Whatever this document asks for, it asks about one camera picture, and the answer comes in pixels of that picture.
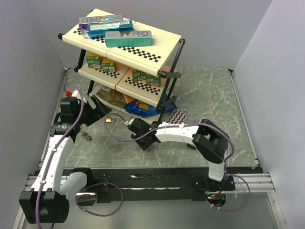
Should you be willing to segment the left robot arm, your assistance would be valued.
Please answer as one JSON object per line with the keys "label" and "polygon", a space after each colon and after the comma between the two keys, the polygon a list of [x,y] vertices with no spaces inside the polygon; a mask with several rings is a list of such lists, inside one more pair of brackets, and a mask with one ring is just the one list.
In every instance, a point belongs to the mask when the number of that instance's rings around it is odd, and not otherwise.
{"label": "left robot arm", "polygon": [[75,168],[66,181],[61,180],[81,125],[90,126],[109,114],[112,109],[90,97],[95,104],[79,95],[62,98],[60,112],[50,129],[48,152],[40,172],[29,191],[23,191],[19,203],[28,223],[64,223],[76,194],[93,189],[94,179],[89,168]]}

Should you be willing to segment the short brass padlock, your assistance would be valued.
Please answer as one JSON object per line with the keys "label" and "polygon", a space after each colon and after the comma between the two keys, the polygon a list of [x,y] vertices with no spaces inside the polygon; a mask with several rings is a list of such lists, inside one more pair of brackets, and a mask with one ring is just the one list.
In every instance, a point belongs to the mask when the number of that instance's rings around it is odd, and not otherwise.
{"label": "short brass padlock", "polygon": [[116,122],[116,118],[113,116],[108,116],[107,118],[105,118],[105,122],[106,123],[114,123]]}

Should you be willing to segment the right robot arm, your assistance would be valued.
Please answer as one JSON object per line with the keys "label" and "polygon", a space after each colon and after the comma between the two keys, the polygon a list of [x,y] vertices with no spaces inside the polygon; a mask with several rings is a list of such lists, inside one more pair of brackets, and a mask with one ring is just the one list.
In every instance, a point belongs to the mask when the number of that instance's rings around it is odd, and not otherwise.
{"label": "right robot arm", "polygon": [[154,143],[180,142],[197,149],[208,161],[208,184],[213,190],[219,190],[225,184],[225,153],[232,145],[228,134],[213,122],[202,119],[195,124],[170,124],[154,121],[148,124],[140,118],[129,122],[128,129],[133,132],[131,138],[145,151]]}

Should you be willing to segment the panda keychain with keys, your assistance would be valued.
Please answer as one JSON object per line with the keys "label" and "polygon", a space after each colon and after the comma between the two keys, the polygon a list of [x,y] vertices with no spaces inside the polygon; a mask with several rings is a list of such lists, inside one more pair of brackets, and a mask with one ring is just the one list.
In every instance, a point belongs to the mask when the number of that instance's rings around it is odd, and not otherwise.
{"label": "panda keychain with keys", "polygon": [[91,140],[92,140],[92,137],[91,137],[87,132],[81,130],[80,133],[81,133],[81,136],[82,136],[85,140],[87,140],[87,141],[91,141]]}

